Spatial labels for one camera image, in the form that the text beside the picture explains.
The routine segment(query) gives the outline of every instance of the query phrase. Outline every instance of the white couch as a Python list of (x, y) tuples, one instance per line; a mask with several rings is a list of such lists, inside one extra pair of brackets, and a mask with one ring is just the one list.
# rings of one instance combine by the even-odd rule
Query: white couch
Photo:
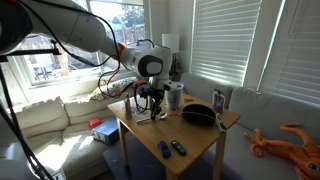
[(111, 118), (107, 106), (124, 98), (125, 93), (118, 99), (101, 101), (90, 96), (72, 100), (57, 97), (25, 106), (16, 114), (29, 146), (50, 172), (62, 168), (67, 179), (90, 179), (107, 171), (102, 153), (112, 145), (93, 140), (88, 120)]
[[(226, 107), (241, 115), (240, 120), (227, 131), (223, 179), (298, 179), (295, 164), (289, 160), (268, 153), (265, 153), (263, 158), (251, 154), (251, 142), (244, 138), (243, 133), (253, 136), (255, 128), (259, 128), (266, 139), (303, 145), (298, 135), (279, 128), (285, 122), (297, 122), (302, 124), (299, 128), (320, 145), (320, 108), (244, 87), (225, 85), (190, 73), (182, 74), (181, 82), (184, 83), (186, 93), (209, 103), (213, 89), (220, 89), (226, 96)], [(211, 146), (209, 151), (214, 154), (215, 145)], [(206, 160), (211, 164), (213, 162), (212, 159)]]

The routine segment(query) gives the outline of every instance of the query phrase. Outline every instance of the orange octopus toy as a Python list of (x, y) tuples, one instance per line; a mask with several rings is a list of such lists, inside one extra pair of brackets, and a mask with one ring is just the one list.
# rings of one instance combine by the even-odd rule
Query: orange octopus toy
[(296, 146), (289, 142), (280, 140), (262, 139), (259, 129), (254, 130), (255, 140), (244, 133), (244, 136), (253, 144), (251, 153), (257, 157), (263, 156), (263, 150), (281, 158), (286, 158), (296, 164), (300, 180), (319, 180), (320, 179), (320, 148), (311, 137), (301, 129), (290, 126), (298, 126), (297, 123), (286, 123), (280, 126), (281, 130), (296, 133), (302, 138), (304, 146)]

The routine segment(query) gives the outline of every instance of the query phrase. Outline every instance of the wooden table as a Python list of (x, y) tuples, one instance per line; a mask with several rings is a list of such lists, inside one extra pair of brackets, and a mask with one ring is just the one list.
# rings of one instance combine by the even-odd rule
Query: wooden table
[[(120, 143), (122, 146), (122, 156), (124, 165), (128, 166), (125, 133), (131, 131), (139, 141), (166, 167), (167, 179), (178, 179), (178, 177), (204, 153), (213, 143), (217, 142), (213, 179), (219, 179), (223, 164), (224, 147), (226, 133), (219, 133), (216, 126), (203, 126), (191, 124), (183, 120), (180, 116), (182, 109), (189, 104), (202, 104), (211, 107), (211, 104), (194, 98), (187, 94), (182, 94), (181, 106), (178, 111), (163, 108), (162, 112), (167, 112), (165, 120), (146, 121), (136, 123), (137, 120), (150, 117), (147, 114), (132, 114), (132, 118), (125, 118), (124, 102), (110, 104), (108, 107), (118, 119)], [(240, 115), (228, 110), (224, 110), (220, 115), (222, 121), (229, 129)], [(164, 140), (171, 151), (170, 158), (163, 158), (158, 150), (157, 143)], [(185, 156), (179, 153), (170, 145), (170, 142), (177, 140), (187, 150)]]

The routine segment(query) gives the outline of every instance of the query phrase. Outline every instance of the tree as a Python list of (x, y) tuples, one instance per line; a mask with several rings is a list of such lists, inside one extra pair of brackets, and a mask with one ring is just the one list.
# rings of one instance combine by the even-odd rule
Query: tree
[(132, 27), (137, 24), (144, 24), (144, 9), (143, 6), (137, 5), (122, 5), (125, 11), (123, 21), (126, 27)]

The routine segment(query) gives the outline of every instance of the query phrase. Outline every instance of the table leg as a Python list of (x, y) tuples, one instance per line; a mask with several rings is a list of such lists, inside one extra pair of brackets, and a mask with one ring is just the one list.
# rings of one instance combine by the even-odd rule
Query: table leg
[(121, 144), (122, 158), (123, 164), (125, 167), (128, 167), (128, 153), (127, 153), (127, 143), (126, 143), (126, 131), (127, 128), (122, 124), (122, 122), (118, 119), (118, 130), (119, 130), (119, 139)]
[(166, 177), (167, 177), (167, 180), (178, 180), (179, 179), (178, 175), (172, 173), (168, 168), (166, 168)]
[(221, 133), (220, 137), (217, 140), (215, 160), (214, 160), (214, 169), (213, 169), (213, 179), (214, 180), (220, 179), (220, 174), (222, 172), (226, 137), (227, 137), (227, 133)]

